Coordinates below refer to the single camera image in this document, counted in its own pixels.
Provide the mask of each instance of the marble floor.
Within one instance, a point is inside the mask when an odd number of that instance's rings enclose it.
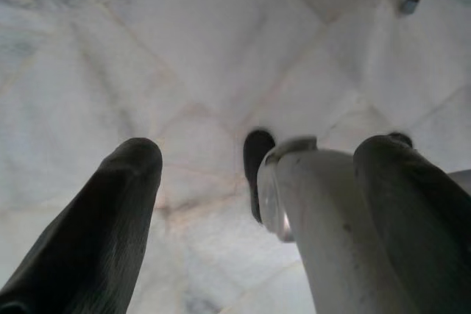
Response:
[[[163,182],[130,314],[313,313],[297,249],[249,214],[241,144],[353,151],[401,129],[471,168],[471,0],[0,0],[0,283],[134,136]]]

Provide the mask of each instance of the tile grout line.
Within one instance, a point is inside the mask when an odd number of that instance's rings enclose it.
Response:
[[[165,124],[162,124],[162,127],[160,128],[159,132],[156,132],[156,137],[157,139],[160,139],[165,143],[165,133],[166,131],[176,122],[178,122],[180,119],[186,117],[187,115],[191,114],[191,108],[197,106],[197,103],[189,101],[188,103],[185,103],[180,110],[177,111],[177,113],[169,119]]]
[[[218,264],[215,264],[213,260],[208,259],[204,254],[201,254],[197,249],[195,249],[190,243],[187,243],[184,241],[186,246],[193,252],[195,255],[199,258],[199,261],[201,261],[203,264],[205,264],[207,267],[213,269],[215,268],[218,272],[222,273],[222,275],[227,279],[227,281],[231,284],[237,287],[238,289],[243,290],[243,286],[241,286],[239,283],[237,283],[234,279],[232,279],[229,274],[221,268]]]
[[[378,115],[380,115],[381,119],[383,119],[386,122],[387,126],[390,126],[391,129],[388,128],[388,130],[394,130],[395,129],[394,126],[389,121],[389,119],[375,105],[373,105],[368,99],[366,99],[364,97],[363,93],[358,92],[358,94],[360,95],[359,98],[364,99],[365,103],[368,106],[370,106],[370,107],[372,107],[373,109],[376,110],[376,113]],[[343,113],[341,116],[339,116],[339,118],[335,122],[331,123],[329,125],[329,127],[327,127],[322,134],[317,135],[317,141],[318,142],[323,141],[329,135],[329,133],[332,132],[332,130],[335,129],[343,120],[345,120],[349,116],[355,115],[356,113],[359,113],[359,112],[360,111],[353,108],[352,110],[348,110],[347,112]]]
[[[193,174],[200,174],[200,175],[203,175],[203,176],[211,176],[211,177],[214,177],[216,179],[220,179],[221,181],[225,181],[225,182],[229,182],[230,179],[233,179],[233,180],[237,179],[235,177],[231,177],[231,176],[226,175],[226,174],[218,174],[218,173],[214,173],[214,172],[204,171],[204,170],[201,170],[201,169],[198,169],[198,168],[192,168],[192,167],[187,166],[187,165],[180,165],[179,163],[164,163],[163,165],[164,165],[164,167],[180,169],[181,171],[187,171],[187,172],[190,172],[190,173],[193,173]]]
[[[243,196],[234,196],[231,193],[226,193],[218,197],[207,197],[201,203],[187,204],[182,203],[175,207],[166,206],[165,208],[156,209],[164,214],[166,225],[168,226],[168,234],[178,237],[184,234],[186,230],[191,227],[195,221],[206,217],[208,214],[219,211],[221,208],[238,201]]]
[[[323,34],[327,30],[327,27],[325,24],[321,25],[321,28],[316,32],[316,34],[312,37],[312,39],[308,42],[306,47],[302,49],[299,54],[292,60],[292,62],[287,65],[287,68],[285,68],[282,72],[282,74],[279,76],[279,78],[275,81],[275,83],[272,84],[272,86],[268,89],[267,93],[262,95],[257,103],[255,104],[253,110],[245,116],[245,118],[242,120],[242,122],[239,124],[239,127],[236,130],[237,134],[242,134],[242,129],[245,129],[247,124],[253,119],[253,117],[256,116],[256,114],[263,108],[263,106],[270,100],[270,98],[274,97],[277,95],[279,89],[283,86],[285,82],[288,82],[290,80],[290,73],[291,71],[304,60],[311,51],[313,51],[316,48],[316,44],[320,41],[321,38],[323,38]]]
[[[186,87],[186,84],[184,81],[182,81],[177,73],[171,68],[171,66],[164,60],[162,59],[161,57],[159,57],[158,55],[156,55],[146,44],[144,44],[140,39],[139,37],[134,33],[134,31],[132,29],[130,29],[115,13],[114,11],[112,11],[109,7],[107,7],[106,5],[102,4],[102,3],[96,3],[96,5],[98,7],[100,7],[102,9],[102,11],[104,11],[105,13],[107,13],[110,18],[115,21],[134,41],[135,43],[138,45],[138,47],[140,47],[141,49],[143,49],[150,57],[154,58],[156,61],[157,61],[157,64],[161,65],[161,68],[163,69],[164,73],[166,73],[170,79],[174,79],[176,80],[177,82],[179,82],[184,88],[185,88],[185,92],[188,93],[189,90],[188,88]]]
[[[408,129],[408,130],[412,130],[412,129],[415,129],[419,126],[422,125],[422,123],[424,123],[424,121],[426,121],[429,117],[431,117],[433,114],[435,114],[437,111],[439,111],[440,109],[443,108],[443,106],[446,105],[446,103],[448,103],[449,101],[451,101],[453,98],[455,98],[455,96],[457,96],[458,94],[460,94],[461,90],[463,90],[464,88],[466,87],[470,87],[470,84],[468,83],[464,83],[462,84],[461,86],[459,86],[458,88],[456,88],[456,90],[454,90],[449,96],[445,97],[439,104],[437,104],[434,108],[432,108],[431,110],[429,110],[428,112],[426,112],[424,115],[421,115],[420,117],[418,117],[417,120],[415,120],[414,122],[410,123],[409,125],[405,126],[404,128],[405,129]]]
[[[43,45],[40,45],[39,48],[33,54],[31,54],[27,58],[24,58],[21,61],[21,64],[16,70],[16,72],[14,74],[11,74],[10,78],[7,79],[7,81],[3,85],[0,85],[0,98],[6,95],[10,88],[20,79],[20,76],[24,74],[26,70],[33,66],[41,48],[44,47],[46,44],[56,41],[59,38],[60,33],[61,29],[57,29],[50,35],[47,35],[46,42]]]
[[[237,304],[239,303],[242,303],[243,300],[245,300],[247,297],[249,297],[250,295],[258,292],[259,290],[261,290],[265,285],[268,285],[275,277],[278,277],[280,276],[282,273],[284,273],[285,271],[288,271],[292,268],[296,268],[297,266],[302,266],[302,263],[301,263],[301,260],[296,260],[294,262],[292,262],[291,264],[287,265],[287,266],[284,266],[283,268],[281,268],[280,270],[278,270],[277,272],[275,272],[273,275],[271,275],[268,279],[265,279],[263,280],[262,282],[252,286],[251,288],[247,289],[246,291],[244,291],[242,293],[242,295],[235,301],[234,304],[228,306],[228,307],[225,307],[223,308],[219,314],[227,314],[229,313],[229,310],[232,310],[234,307],[237,306]]]

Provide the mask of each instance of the black rubber foot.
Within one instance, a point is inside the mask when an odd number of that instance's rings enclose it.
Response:
[[[262,223],[260,205],[258,204],[257,174],[258,168],[266,153],[275,147],[275,139],[266,130],[254,130],[247,135],[244,142],[244,171],[250,187],[250,204],[252,215]]]
[[[414,143],[412,142],[412,139],[402,132],[391,132],[388,134],[388,136],[395,140],[400,141],[401,143],[406,144],[411,149],[414,148]]]

